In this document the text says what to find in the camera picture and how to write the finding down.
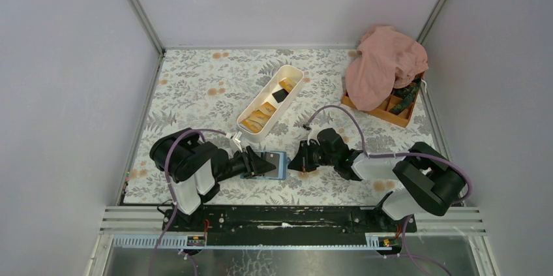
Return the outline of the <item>tan credit card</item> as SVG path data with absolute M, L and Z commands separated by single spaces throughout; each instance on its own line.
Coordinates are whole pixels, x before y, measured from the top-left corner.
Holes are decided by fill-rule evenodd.
M 249 120 L 254 121 L 264 127 L 270 120 L 271 116 L 261 112 L 260 110 L 255 110 L 250 114 L 248 118 Z

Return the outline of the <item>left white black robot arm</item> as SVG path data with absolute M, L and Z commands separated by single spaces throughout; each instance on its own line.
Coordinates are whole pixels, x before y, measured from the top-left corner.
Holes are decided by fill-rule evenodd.
M 250 146 L 238 147 L 233 155 L 205 140 L 204 132 L 214 129 L 184 129 L 157 140 L 149 156 L 164 173 L 173 200 L 177 222 L 188 231 L 202 224 L 199 211 L 220 190 L 220 182 L 235 176 L 246 179 L 276 172 L 278 153 L 256 152 Z

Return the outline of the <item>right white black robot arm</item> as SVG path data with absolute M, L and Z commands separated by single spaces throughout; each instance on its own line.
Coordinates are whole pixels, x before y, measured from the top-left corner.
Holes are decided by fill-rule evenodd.
M 442 216 L 469 187 L 465 175 L 434 148 L 416 142 L 406 152 L 369 153 L 351 149 L 335 129 L 321 130 L 315 139 L 302 140 L 288 169 L 313 172 L 330 166 L 350 181 L 389 180 L 401 184 L 378 203 L 374 223 L 391 231 L 408 215 Z

